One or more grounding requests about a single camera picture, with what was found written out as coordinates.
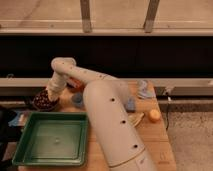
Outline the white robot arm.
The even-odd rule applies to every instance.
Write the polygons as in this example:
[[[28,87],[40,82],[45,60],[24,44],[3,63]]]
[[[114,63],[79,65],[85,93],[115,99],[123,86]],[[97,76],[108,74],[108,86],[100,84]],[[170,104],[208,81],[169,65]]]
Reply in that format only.
[[[48,98],[56,100],[69,78],[84,85],[83,103],[110,171],[157,171],[133,124],[125,104],[131,97],[128,84],[114,76],[76,65],[74,58],[56,57],[47,84]]]

